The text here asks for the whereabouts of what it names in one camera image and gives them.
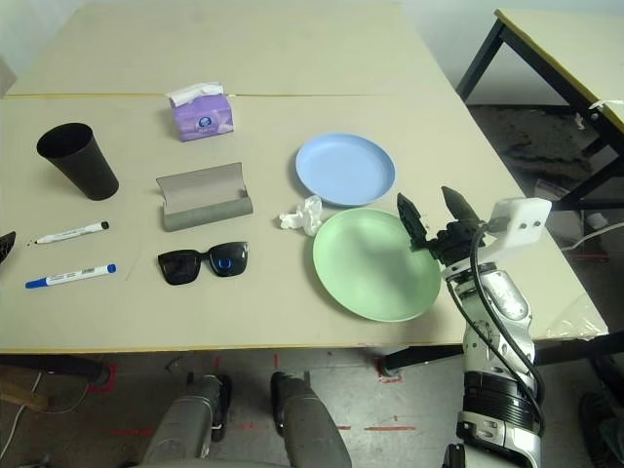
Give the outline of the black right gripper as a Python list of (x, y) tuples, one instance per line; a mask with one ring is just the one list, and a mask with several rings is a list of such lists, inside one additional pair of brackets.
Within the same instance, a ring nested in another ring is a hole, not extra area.
[(428, 250), (443, 266), (449, 267), (469, 257), (473, 238), (482, 220), (458, 191), (442, 186), (442, 192), (452, 221), (430, 240), (426, 239), (427, 231), (420, 220), (420, 212), (402, 193), (397, 194), (397, 210), (409, 235), (411, 249)]

